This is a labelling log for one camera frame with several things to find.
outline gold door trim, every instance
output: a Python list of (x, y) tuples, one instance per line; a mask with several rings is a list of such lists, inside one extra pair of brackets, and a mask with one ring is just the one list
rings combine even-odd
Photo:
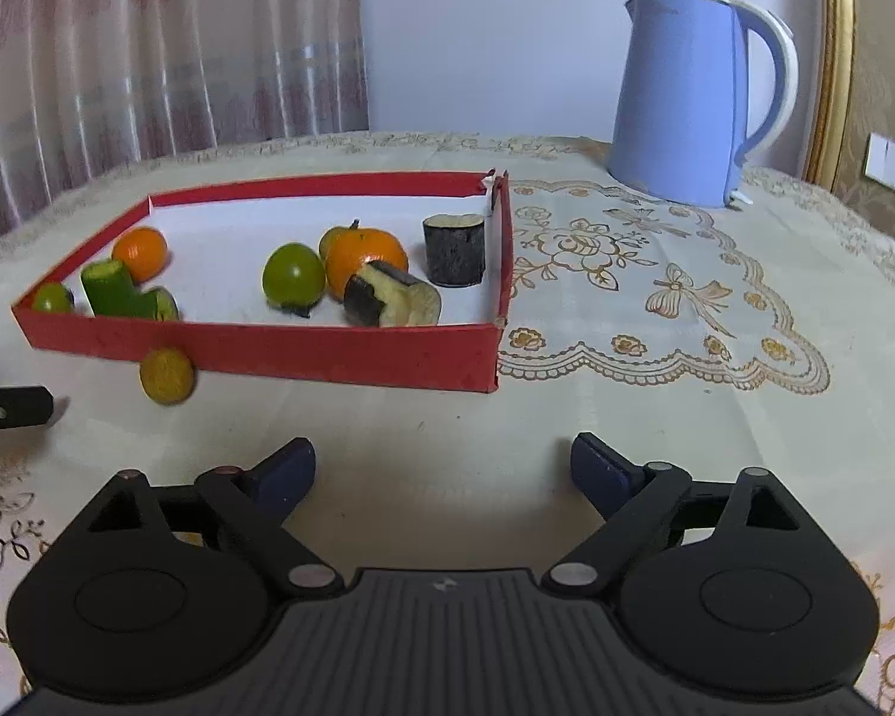
[(822, 62), (804, 178), (832, 190), (852, 83), (856, 0), (825, 0)]

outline pink curtain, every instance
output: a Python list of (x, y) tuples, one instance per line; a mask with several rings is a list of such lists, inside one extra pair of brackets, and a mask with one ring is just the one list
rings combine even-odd
[(124, 162), (364, 128), (358, 0), (0, 0), (0, 234)]

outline white tablecloth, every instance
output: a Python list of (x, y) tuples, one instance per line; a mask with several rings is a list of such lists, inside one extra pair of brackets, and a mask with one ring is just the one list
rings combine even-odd
[[(21, 686), (5, 607), (27, 564), (117, 468), (153, 484), (312, 440), (290, 530), (359, 565), (549, 566), (598, 517), (570, 485), (592, 430), (635, 462), (731, 481), (770, 468), (856, 563), (882, 633), (861, 681), (895, 713), (895, 244), (823, 190), (765, 169), (754, 205), (697, 211), (621, 190), (589, 140), (332, 135), (119, 169), (0, 244), (0, 384), (66, 398), (0, 434), (0, 708)], [(516, 296), (484, 396), (204, 373), (160, 408), (136, 365), (31, 350), (10, 303), (154, 190), (254, 177), (507, 169)]]

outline tablecloth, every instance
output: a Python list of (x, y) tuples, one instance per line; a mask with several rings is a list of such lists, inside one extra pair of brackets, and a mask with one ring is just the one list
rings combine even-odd
[[(0, 433), (0, 709), (26, 687), (7, 600), (118, 468), (188, 482), (304, 435), (319, 475), (289, 529), (346, 576), (541, 571), (598, 524), (566, 467), (570, 440), (591, 430), (695, 478), (775, 471), (879, 599), (860, 684), (895, 714), (895, 243), (769, 169), (747, 171), (752, 206), (651, 200), (608, 176), (607, 147), (379, 133), (225, 147), (112, 171), (2, 240), (0, 384), (45, 384), (61, 413)], [(511, 174), (514, 295), (492, 395), (203, 373), (190, 401), (160, 408), (135, 365), (34, 351), (10, 314), (147, 193), (389, 169)]]

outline blue kettle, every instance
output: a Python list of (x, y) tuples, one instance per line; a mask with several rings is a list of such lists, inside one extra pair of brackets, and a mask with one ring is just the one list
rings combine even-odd
[[(607, 169), (630, 188), (700, 207), (723, 207), (754, 147), (789, 122), (799, 88), (792, 31), (735, 0), (630, 0), (630, 51)], [(772, 53), (775, 96), (746, 137), (748, 32)]]

